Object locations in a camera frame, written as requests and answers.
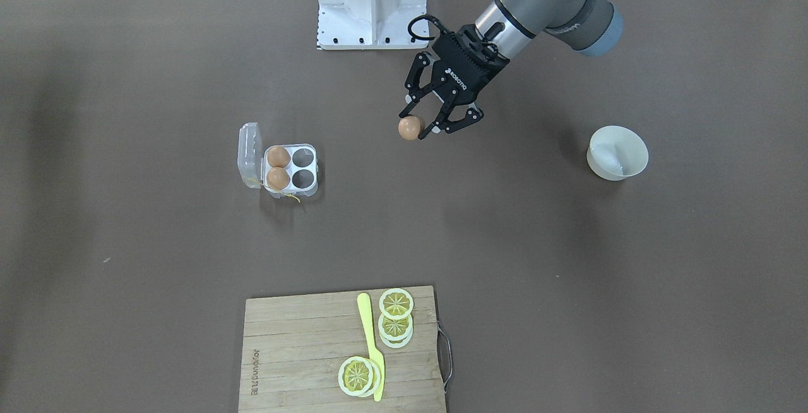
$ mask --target plastic egg carton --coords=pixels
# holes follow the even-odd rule
[[[289,185],[283,191],[274,191],[266,183],[266,174],[272,169],[272,166],[266,161],[266,154],[275,146],[285,149],[289,153],[289,157],[291,157],[288,165],[283,168],[290,178]],[[277,199],[284,195],[302,195],[303,197],[314,195],[314,192],[317,192],[317,171],[317,150],[314,149],[314,146],[308,145],[308,143],[274,145],[263,152],[263,188],[269,192],[269,195]]]
[[[290,180],[283,191],[274,191],[266,183],[266,174],[272,169],[266,161],[266,154],[275,146],[285,149],[290,157],[284,168]],[[248,188],[264,188],[277,199],[286,195],[311,197],[317,192],[317,149],[308,143],[299,143],[273,145],[265,150],[258,123],[246,123],[239,131],[239,157],[236,162],[242,181]]]

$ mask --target lemon slice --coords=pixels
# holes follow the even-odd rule
[[[405,289],[390,289],[381,293],[379,309],[382,315],[391,320],[407,317],[412,313],[412,295]]]
[[[376,363],[370,361],[370,359],[367,359],[367,362],[369,362],[370,366],[373,367],[373,386],[369,390],[367,390],[367,393],[364,393],[359,397],[372,396],[373,393],[375,393],[376,390],[379,389],[379,384],[381,383],[381,369],[379,369],[379,366],[376,365]]]
[[[373,384],[373,368],[368,359],[351,356],[340,366],[337,375],[340,389],[349,396],[360,396],[367,392]]]
[[[400,342],[412,334],[412,315],[391,320],[379,315],[379,336],[390,342]]]
[[[404,338],[404,340],[401,340],[401,341],[398,341],[398,342],[395,342],[395,341],[392,342],[392,341],[387,340],[386,338],[383,338],[383,337],[379,336],[379,339],[381,340],[381,343],[388,346],[388,347],[390,347],[390,349],[400,349],[401,347],[405,346],[406,344],[409,344],[411,338],[412,338],[412,333],[410,333],[410,335],[408,335],[406,338]]]

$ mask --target white cup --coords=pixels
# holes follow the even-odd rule
[[[637,134],[621,126],[598,129],[586,151],[589,168],[609,181],[622,181],[648,165],[648,148]]]

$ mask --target cutting board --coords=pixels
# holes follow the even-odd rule
[[[390,349],[376,329],[384,290],[365,290],[386,366],[380,402],[350,397],[338,385],[340,365],[349,356],[367,357],[367,344],[356,307],[362,291],[337,292],[246,301],[239,412],[446,413],[435,291],[406,288],[415,301],[412,340]]]

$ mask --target transparent lid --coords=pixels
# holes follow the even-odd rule
[[[263,144],[258,123],[246,123],[239,131],[239,173],[248,188],[261,188]]]

